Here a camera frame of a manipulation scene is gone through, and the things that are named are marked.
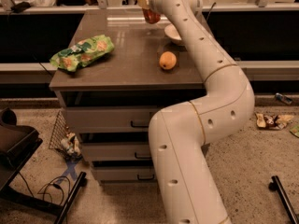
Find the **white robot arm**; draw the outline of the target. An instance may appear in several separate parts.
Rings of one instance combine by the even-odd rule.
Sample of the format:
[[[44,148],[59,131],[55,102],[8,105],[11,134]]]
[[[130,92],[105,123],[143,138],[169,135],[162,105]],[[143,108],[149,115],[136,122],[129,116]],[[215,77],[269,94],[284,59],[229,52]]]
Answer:
[[[254,109],[248,78],[197,20],[202,0],[138,0],[176,27],[206,96],[158,111],[149,148],[169,224],[232,224],[202,146],[242,128]]]

